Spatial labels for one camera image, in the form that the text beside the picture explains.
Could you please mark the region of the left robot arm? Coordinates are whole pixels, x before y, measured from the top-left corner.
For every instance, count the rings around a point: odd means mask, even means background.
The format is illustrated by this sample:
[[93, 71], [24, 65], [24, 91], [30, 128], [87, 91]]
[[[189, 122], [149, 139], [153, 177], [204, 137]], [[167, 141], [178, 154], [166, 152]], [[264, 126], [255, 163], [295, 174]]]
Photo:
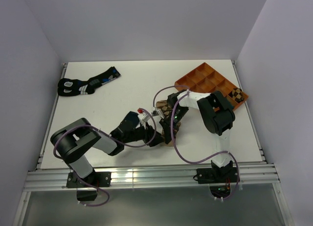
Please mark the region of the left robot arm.
[[94, 168], [85, 157], [90, 148], [115, 156], [124, 150], [125, 144], [139, 140], [154, 147], [161, 144], [164, 138], [151, 125], [141, 125], [133, 112], [110, 132], [110, 137], [91, 128], [86, 118], [80, 118], [56, 131], [50, 138], [50, 142], [57, 146], [55, 153], [77, 174], [83, 186], [91, 186], [98, 181]]

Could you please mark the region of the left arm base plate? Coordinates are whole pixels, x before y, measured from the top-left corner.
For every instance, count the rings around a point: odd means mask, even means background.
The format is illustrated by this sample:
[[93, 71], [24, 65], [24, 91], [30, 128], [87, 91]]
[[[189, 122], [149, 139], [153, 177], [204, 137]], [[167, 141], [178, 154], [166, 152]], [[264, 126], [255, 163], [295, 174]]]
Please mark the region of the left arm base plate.
[[84, 182], [78, 179], [78, 176], [74, 172], [70, 172], [67, 177], [67, 188], [83, 188], [83, 187], [109, 187], [111, 184], [111, 172], [92, 172], [85, 178], [82, 178]]

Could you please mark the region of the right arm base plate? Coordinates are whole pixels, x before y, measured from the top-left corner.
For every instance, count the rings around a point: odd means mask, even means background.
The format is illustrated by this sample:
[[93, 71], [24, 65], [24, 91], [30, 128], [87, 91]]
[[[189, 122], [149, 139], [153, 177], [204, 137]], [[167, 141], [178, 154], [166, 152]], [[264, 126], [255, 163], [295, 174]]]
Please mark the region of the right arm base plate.
[[193, 177], [199, 184], [212, 184], [212, 183], [236, 183], [238, 173], [236, 168], [230, 169], [223, 168], [198, 168], [196, 175]]

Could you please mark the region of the brown argyle sock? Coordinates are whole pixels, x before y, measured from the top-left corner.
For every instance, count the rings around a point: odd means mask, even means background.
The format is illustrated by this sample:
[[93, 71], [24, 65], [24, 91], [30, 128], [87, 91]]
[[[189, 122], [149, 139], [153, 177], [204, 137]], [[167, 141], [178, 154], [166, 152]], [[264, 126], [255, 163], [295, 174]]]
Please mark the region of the brown argyle sock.
[[164, 118], [159, 121], [159, 124], [162, 126], [161, 136], [164, 139], [164, 146], [173, 147], [173, 141], [170, 133], [170, 122], [172, 107], [167, 103], [166, 100], [157, 101], [156, 107], [161, 110]]

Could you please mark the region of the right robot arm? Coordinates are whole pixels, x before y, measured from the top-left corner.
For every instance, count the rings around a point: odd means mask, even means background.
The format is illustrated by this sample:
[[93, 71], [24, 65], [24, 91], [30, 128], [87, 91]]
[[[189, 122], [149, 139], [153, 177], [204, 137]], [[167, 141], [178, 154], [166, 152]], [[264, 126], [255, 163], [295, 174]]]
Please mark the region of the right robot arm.
[[[211, 160], [212, 178], [215, 181], [224, 181], [229, 171], [234, 168], [236, 160], [230, 153], [230, 130], [235, 121], [232, 105], [220, 91], [200, 93], [190, 90], [181, 90], [168, 96], [167, 104], [172, 108], [159, 123], [163, 128], [165, 143], [172, 142], [179, 158], [188, 164], [200, 164]], [[176, 146], [175, 131], [178, 123], [190, 108], [200, 112], [206, 129], [217, 137], [215, 153], [199, 161], [185, 159]]]

